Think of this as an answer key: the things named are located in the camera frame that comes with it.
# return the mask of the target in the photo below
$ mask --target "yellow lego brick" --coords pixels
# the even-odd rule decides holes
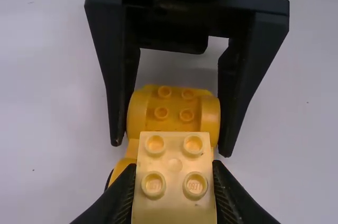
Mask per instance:
[[[201,89],[147,85],[136,90],[127,115],[128,138],[142,131],[208,132],[216,147],[220,129],[220,104]]]
[[[132,224],[216,224],[209,133],[141,132]]]

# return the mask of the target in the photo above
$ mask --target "black plastic bracket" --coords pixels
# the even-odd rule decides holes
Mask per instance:
[[[229,38],[218,61],[218,149],[232,154],[260,82],[289,31],[288,0],[86,0],[106,85],[110,140],[121,144],[140,48],[201,54],[209,36]]]

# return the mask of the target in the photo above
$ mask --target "yellow plastic toy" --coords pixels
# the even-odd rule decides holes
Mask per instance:
[[[220,104],[207,90],[148,85],[133,93],[129,144],[109,186],[136,163],[132,224],[216,224],[213,150]]]
[[[207,90],[156,85],[136,90],[128,108],[127,152],[115,166],[109,186],[130,163],[136,163],[142,131],[208,132],[213,156],[220,120],[219,100]]]
[[[209,133],[141,132],[133,224],[216,223]]]

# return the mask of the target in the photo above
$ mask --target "white surface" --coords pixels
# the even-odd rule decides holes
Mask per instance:
[[[336,223],[338,0],[290,1],[290,33],[224,163],[280,222]],[[124,153],[109,144],[83,3],[0,0],[0,223],[69,223]],[[202,56],[143,50],[137,85],[215,92],[226,46],[211,38]]]

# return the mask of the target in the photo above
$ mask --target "round stud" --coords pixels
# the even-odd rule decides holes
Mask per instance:
[[[166,190],[165,179],[160,172],[151,171],[142,178],[141,188],[147,198],[160,199]]]
[[[188,123],[191,122],[195,117],[194,112],[191,109],[183,109],[180,112],[180,120]]]
[[[166,120],[169,116],[169,110],[166,107],[157,107],[154,110],[154,116],[158,120]]]
[[[184,100],[192,100],[195,98],[194,92],[190,89],[183,89],[181,96]]]
[[[199,157],[203,152],[203,141],[198,135],[189,135],[183,141],[183,152],[189,157]]]
[[[170,98],[170,96],[172,94],[171,87],[161,86],[161,87],[158,88],[157,94],[161,98],[168,99],[168,98]]]
[[[163,138],[158,135],[149,137],[145,142],[145,149],[151,156],[161,156],[165,150]]]
[[[200,172],[191,172],[184,178],[183,192],[191,200],[199,200],[204,197],[208,189],[208,181]]]

